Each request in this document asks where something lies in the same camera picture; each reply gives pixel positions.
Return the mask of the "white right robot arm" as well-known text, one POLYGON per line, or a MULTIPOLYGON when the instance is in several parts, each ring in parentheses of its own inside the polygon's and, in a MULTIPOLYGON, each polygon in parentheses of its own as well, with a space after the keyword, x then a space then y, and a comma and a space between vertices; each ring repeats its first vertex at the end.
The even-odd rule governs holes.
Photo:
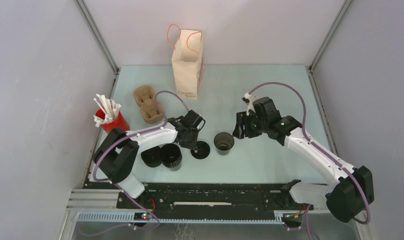
POLYGON ((266 134, 303 157, 326 180, 325 185, 298 179, 289 182, 280 196, 283 207, 293 209, 298 204, 311 204, 329 210, 335 218, 347 223, 374 201, 373 175, 367 167, 356 168, 324 149, 303 131, 299 121, 290 115, 281 116, 269 97, 246 93, 242 100, 248 107, 236 114, 233 137, 244 139, 266 134))

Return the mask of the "black cup stack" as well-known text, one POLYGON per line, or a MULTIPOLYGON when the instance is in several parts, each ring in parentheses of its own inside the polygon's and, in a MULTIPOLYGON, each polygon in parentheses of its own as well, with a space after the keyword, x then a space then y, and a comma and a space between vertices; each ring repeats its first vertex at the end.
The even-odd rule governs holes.
POLYGON ((162 164, 170 171, 177 171, 182 166, 182 153, 180 147, 174 143, 168 143, 160 148, 162 164))

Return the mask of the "black cup lid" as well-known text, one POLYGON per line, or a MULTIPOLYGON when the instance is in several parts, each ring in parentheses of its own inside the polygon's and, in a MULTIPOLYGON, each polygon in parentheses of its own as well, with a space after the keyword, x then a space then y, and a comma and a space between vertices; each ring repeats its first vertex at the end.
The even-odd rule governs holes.
POLYGON ((198 159, 203 160, 207 158, 210 154, 210 146, 205 141, 197 141, 196 147, 190 150, 190 154, 198 159))

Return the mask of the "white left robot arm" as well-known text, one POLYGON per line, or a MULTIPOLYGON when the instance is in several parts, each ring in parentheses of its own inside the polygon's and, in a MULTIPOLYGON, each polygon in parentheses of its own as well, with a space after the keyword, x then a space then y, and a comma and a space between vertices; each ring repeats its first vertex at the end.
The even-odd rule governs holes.
POLYGON ((144 184, 132 172, 136 158, 143 151, 165 144, 177 143, 182 148, 194 149, 199 132, 206 121, 189 110, 186 115, 171 117, 164 123, 138 131, 114 128, 99 145, 92 160, 92 179, 109 182, 128 194, 128 201, 135 208, 148 202, 144 184))

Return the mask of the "black takeout cup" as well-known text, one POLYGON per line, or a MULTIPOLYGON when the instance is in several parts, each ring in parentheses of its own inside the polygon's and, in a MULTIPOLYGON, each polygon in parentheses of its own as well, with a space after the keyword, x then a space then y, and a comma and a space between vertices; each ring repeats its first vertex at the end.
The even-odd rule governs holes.
POLYGON ((227 155, 234 146, 234 138, 227 132, 220 132, 215 135, 213 140, 216 152, 221 155, 227 155))

